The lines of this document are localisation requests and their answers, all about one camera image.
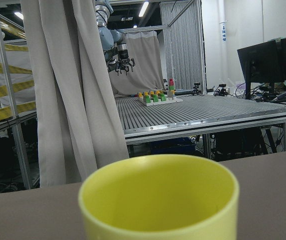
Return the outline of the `yellow plastic cup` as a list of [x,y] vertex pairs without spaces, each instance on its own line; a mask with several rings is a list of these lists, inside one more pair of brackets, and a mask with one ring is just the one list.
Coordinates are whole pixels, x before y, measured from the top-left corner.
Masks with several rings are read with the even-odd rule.
[[100,168],[78,203],[89,240],[234,240],[239,184],[203,157],[161,154]]

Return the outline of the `tray of coloured blocks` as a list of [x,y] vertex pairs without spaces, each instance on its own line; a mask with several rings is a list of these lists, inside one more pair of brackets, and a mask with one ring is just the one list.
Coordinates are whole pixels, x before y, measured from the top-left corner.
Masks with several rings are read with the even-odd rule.
[[175,84],[174,80],[171,78],[168,82],[167,94],[162,90],[150,91],[150,92],[138,92],[137,98],[140,103],[144,106],[155,106],[155,105],[164,105],[171,103],[179,103],[183,100],[178,98],[175,95]]

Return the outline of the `aluminium slatted workbench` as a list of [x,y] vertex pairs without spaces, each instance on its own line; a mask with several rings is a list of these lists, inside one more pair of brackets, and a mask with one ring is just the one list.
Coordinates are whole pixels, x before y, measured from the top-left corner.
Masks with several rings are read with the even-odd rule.
[[284,124],[286,105],[236,97],[181,96],[181,102],[144,106],[135,97],[116,99],[127,144],[159,141],[263,125]]

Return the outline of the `grey curtain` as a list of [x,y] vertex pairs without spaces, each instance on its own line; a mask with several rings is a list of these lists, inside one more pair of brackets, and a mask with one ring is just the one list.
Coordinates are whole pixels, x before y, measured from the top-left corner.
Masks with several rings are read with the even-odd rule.
[[40,186],[128,158],[92,0],[23,0],[35,82]]

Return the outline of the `black computer monitor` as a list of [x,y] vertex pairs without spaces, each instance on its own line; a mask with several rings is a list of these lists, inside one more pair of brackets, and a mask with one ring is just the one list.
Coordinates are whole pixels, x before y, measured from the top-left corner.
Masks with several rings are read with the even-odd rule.
[[267,42],[237,50],[243,77],[245,80],[245,98],[251,99],[257,92],[252,83],[268,84],[259,87],[264,93],[264,101],[284,96],[277,96],[275,84],[286,82],[286,38],[273,39]]

